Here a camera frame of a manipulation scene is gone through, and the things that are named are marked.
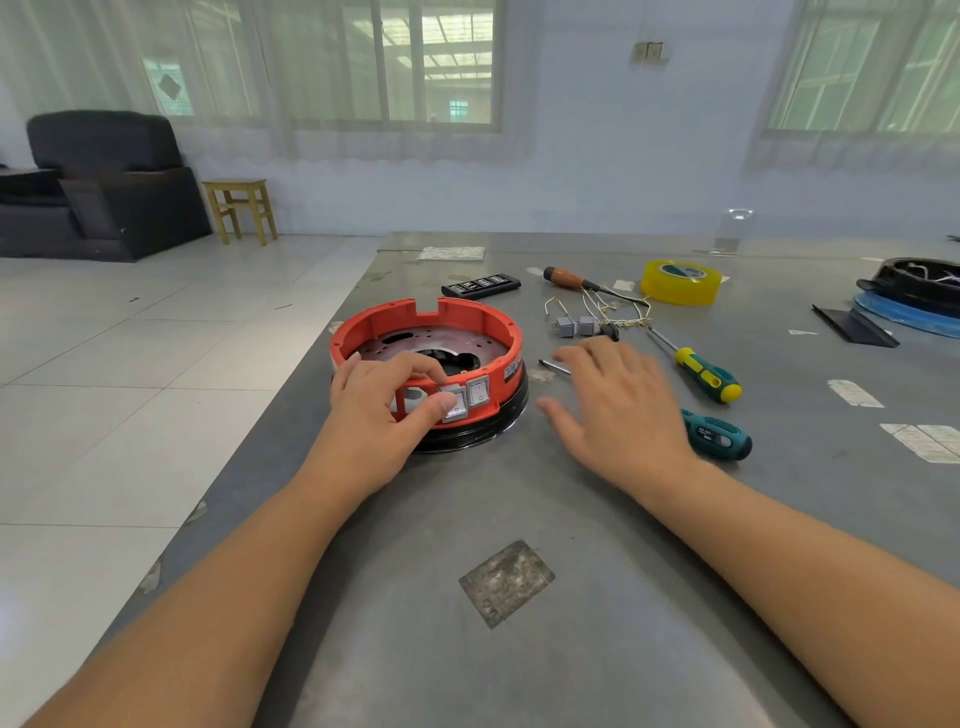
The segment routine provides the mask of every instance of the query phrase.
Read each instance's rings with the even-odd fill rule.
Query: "sheer curtain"
[[[752,169],[960,174],[960,0],[806,0]]]
[[[496,163],[529,144],[540,15],[540,0],[0,0],[0,74],[24,119],[162,113],[187,155]]]

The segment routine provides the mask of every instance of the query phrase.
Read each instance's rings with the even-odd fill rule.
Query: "worktable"
[[[418,261],[424,246],[486,247],[483,261]],[[711,307],[654,303],[655,325],[732,371],[733,405],[710,402],[642,330],[623,339],[671,372],[682,406],[754,438],[723,467],[758,491],[960,585],[960,466],[931,464],[880,424],[960,428],[960,341],[882,322],[897,349],[841,340],[810,310],[849,305],[854,282],[894,255],[960,256],[954,243],[752,241],[734,257],[712,241],[653,236],[405,233],[385,239],[335,316],[416,298],[442,283],[506,273],[517,291],[485,299],[522,328],[531,403],[492,441],[415,455],[350,519],[320,563],[255,725],[851,725],[746,605],[632,501],[569,457],[533,399],[575,405],[570,382],[537,359],[562,343],[543,316],[580,297],[528,268],[555,265],[613,284],[651,259],[717,268]],[[811,332],[789,333],[789,329]],[[163,582],[135,595],[128,623],[294,474],[328,411],[324,333],[204,497],[209,512],[164,555]],[[850,379],[884,408],[850,406],[827,386]],[[638,432],[638,441],[643,438]],[[458,579],[524,540],[555,580],[494,629]]]

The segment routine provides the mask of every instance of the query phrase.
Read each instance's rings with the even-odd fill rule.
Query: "forearm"
[[[706,463],[637,500],[864,728],[960,725],[960,592]]]
[[[25,728],[250,725],[310,576],[354,506],[295,480],[97,653]]]

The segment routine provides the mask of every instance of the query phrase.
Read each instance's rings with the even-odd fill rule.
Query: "black armchair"
[[[210,234],[164,117],[60,111],[27,136],[47,171],[0,176],[0,255],[131,261]]]

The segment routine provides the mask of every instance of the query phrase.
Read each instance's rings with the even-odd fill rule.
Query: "remote control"
[[[451,299],[467,299],[476,301],[504,291],[512,291],[520,287],[520,281],[513,276],[494,274],[477,280],[465,280],[462,283],[442,285],[441,293]]]

